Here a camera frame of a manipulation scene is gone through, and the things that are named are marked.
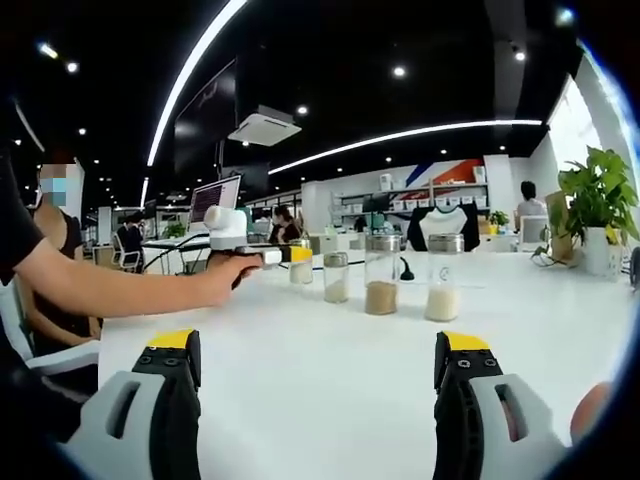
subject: white flower pot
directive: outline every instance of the white flower pot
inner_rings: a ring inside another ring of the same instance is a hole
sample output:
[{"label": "white flower pot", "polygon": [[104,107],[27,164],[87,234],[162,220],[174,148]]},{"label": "white flower pot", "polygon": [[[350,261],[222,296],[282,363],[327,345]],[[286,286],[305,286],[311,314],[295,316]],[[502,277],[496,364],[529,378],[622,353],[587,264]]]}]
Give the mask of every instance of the white flower pot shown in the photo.
[{"label": "white flower pot", "polygon": [[615,279],[622,266],[622,247],[609,245],[603,227],[589,227],[583,245],[584,267],[587,273]]}]

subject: air conditioner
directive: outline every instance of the air conditioner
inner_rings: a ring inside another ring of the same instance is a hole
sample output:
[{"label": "air conditioner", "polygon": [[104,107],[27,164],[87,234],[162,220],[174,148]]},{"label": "air conditioner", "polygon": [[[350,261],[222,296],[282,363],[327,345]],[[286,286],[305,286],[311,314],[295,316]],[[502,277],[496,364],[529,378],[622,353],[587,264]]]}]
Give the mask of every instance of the air conditioner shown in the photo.
[{"label": "air conditioner", "polygon": [[260,105],[229,135],[229,140],[272,147],[292,137],[302,129],[293,123],[293,117]]}]

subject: white chair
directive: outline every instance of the white chair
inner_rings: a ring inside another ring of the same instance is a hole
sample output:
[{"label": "white chair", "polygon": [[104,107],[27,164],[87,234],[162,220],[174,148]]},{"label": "white chair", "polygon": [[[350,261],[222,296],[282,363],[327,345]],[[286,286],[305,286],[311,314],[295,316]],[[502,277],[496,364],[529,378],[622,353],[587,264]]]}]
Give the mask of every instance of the white chair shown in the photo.
[{"label": "white chair", "polygon": [[113,257],[111,263],[118,265],[125,272],[135,272],[140,261],[140,252],[125,252],[120,237],[113,234]]},{"label": "white chair", "polygon": [[[91,340],[62,352],[36,357],[23,324],[23,313],[16,281],[11,281],[6,287],[0,284],[0,317],[2,317],[5,334],[11,347],[22,357],[29,369],[41,376],[48,377],[98,364],[98,352],[100,350],[100,342],[98,340]],[[53,389],[60,391],[73,400],[86,400],[86,396],[56,385],[55,380],[49,383]]]},{"label": "white chair", "polygon": [[519,252],[535,252],[538,247],[544,247],[547,242],[542,238],[542,232],[549,226],[547,215],[525,215],[520,217],[520,235],[518,237]]}]

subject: ceiling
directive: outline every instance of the ceiling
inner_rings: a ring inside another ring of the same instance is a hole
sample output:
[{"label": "ceiling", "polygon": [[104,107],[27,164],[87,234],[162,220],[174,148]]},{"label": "ceiling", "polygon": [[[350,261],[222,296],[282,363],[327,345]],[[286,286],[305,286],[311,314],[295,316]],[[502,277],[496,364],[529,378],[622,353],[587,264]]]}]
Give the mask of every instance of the ceiling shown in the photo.
[{"label": "ceiling", "polygon": [[[226,2],[52,3],[16,2],[0,19],[0,69],[11,72],[0,80],[6,92],[0,127],[4,141],[22,140],[12,149],[18,180],[30,187],[23,190],[24,201],[34,200],[43,156],[13,99],[45,147],[66,145],[82,163],[85,213],[114,203],[138,205],[145,177],[147,199],[161,204],[171,191],[197,186],[198,179],[215,180],[213,154],[180,176],[174,173],[173,121],[154,165],[146,163],[173,82]],[[228,141],[227,165],[269,162],[274,168],[431,125],[544,121],[580,59],[573,30],[558,28],[556,14],[542,0],[395,0],[392,7],[382,0],[250,0],[206,51],[175,113],[237,58],[241,109],[261,103],[295,114],[306,105],[309,114],[296,116],[301,133],[274,147]],[[40,41],[60,58],[41,55]],[[526,61],[515,60],[514,48],[526,52]],[[76,74],[65,70],[67,60],[78,62]],[[406,69],[404,78],[392,73],[398,65]],[[80,128],[86,135],[79,135]],[[529,156],[544,133],[544,127],[483,128],[393,140],[275,174],[269,188],[286,191],[299,188],[301,177],[321,180],[385,168],[387,157],[391,165],[410,165],[501,153],[501,145],[510,155]]]}]

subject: bottle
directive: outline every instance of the bottle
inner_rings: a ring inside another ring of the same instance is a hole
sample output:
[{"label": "bottle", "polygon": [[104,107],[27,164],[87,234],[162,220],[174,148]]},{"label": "bottle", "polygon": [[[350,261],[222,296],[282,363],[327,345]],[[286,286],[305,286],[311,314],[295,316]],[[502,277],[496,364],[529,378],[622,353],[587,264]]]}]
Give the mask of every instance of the bottle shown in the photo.
[{"label": "bottle", "polygon": [[349,299],[349,257],[345,252],[324,255],[324,300],[343,303]]},{"label": "bottle", "polygon": [[[311,248],[311,241],[299,238],[289,243],[299,247]],[[289,264],[289,283],[294,285],[306,285],[313,282],[313,257],[301,262],[291,262]]]},{"label": "bottle", "polygon": [[460,292],[455,278],[455,258],[464,252],[461,234],[429,235],[429,296],[425,318],[450,322],[460,311]]},{"label": "bottle", "polygon": [[365,248],[365,312],[388,315],[398,309],[399,235],[370,235]]}]

